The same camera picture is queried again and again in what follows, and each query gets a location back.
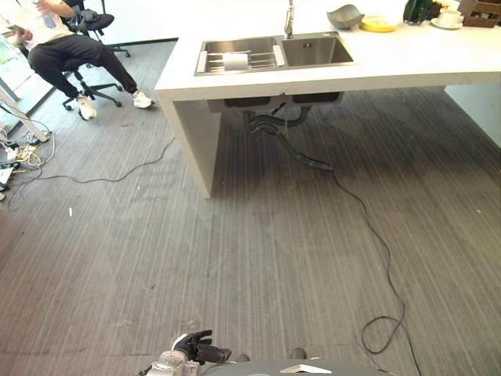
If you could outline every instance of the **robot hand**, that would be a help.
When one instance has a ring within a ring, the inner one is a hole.
[[[212,338],[203,339],[210,336],[212,330],[183,335],[172,346],[172,350],[184,353],[188,360],[194,360],[201,365],[205,362],[225,363],[232,355],[231,350],[211,346]]]

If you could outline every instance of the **white t-shirt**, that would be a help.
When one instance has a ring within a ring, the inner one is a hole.
[[[53,4],[60,4],[62,2],[61,0],[47,1]],[[0,2],[4,3],[0,8],[0,13],[4,20],[11,25],[21,26],[33,34],[33,38],[24,43],[27,49],[32,49],[41,43],[73,34],[57,14],[50,12],[42,15],[31,0],[19,0],[22,6],[17,4],[16,0],[0,0]],[[44,22],[44,16],[50,16],[56,26],[54,28],[47,27]]]

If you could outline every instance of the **white countertop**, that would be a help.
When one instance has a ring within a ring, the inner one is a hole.
[[[335,30],[326,18],[326,10],[334,10],[336,6],[327,7],[324,1],[300,0],[296,0],[295,5],[295,34]],[[225,3],[224,10],[211,2],[199,11],[207,16],[207,22],[199,22],[200,33],[191,31],[179,38],[157,83],[156,90],[172,100],[468,84],[470,81],[501,83],[501,27],[462,27],[448,31],[429,22],[420,26],[402,23],[391,33],[372,33],[358,28],[339,31],[355,61],[353,65],[194,76],[204,40],[282,34],[287,1],[256,0],[252,6]]]

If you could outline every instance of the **sink basin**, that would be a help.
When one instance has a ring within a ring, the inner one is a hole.
[[[195,75],[328,67],[352,63],[337,32],[209,41],[202,44]]]
[[[198,73],[227,73],[229,62],[236,67],[231,70],[233,72],[277,68],[283,65],[283,58],[276,56],[277,51],[279,51],[279,46],[275,37],[205,42],[196,71]],[[241,60],[242,56],[247,62],[240,61],[238,64],[238,59]]]
[[[350,54],[335,35],[316,38],[292,38],[282,41],[287,63],[291,67],[350,63]]]

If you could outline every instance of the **saucer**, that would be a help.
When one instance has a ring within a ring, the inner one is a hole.
[[[462,22],[456,23],[455,25],[442,25],[441,23],[438,22],[438,18],[434,18],[431,20],[431,23],[433,26],[440,27],[441,29],[447,29],[447,30],[455,30],[459,29],[460,27],[463,26]]]

